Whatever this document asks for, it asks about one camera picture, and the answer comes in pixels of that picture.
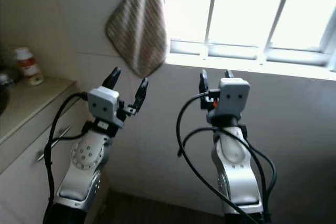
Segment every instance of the cabinet drawer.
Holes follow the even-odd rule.
[[[66,135],[76,135],[88,118],[84,102],[76,102],[59,119],[55,136],[69,125]],[[49,197],[47,172],[44,160],[37,161],[49,137],[50,128],[41,134],[0,175],[0,223],[42,223]],[[57,190],[70,162],[71,147],[76,141],[61,141],[52,149],[52,171]]]

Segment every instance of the hanging towel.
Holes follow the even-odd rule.
[[[106,36],[140,78],[165,60],[169,43],[163,9],[163,0],[122,0],[106,23]]]

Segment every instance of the window sill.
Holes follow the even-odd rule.
[[[230,69],[236,71],[279,74],[322,80],[336,80],[336,73],[325,67],[307,66],[294,63],[264,62],[256,60],[231,59],[221,57],[201,57],[198,55],[169,54],[165,64],[200,68]]]

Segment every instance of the white bottle cap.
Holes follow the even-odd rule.
[[[16,48],[15,52],[17,60],[28,60],[29,58],[33,57],[32,53],[29,52],[27,47]]]

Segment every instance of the bottle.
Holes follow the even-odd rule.
[[[43,75],[35,62],[34,56],[27,47],[15,49],[16,59],[28,84],[39,85],[43,82]]]

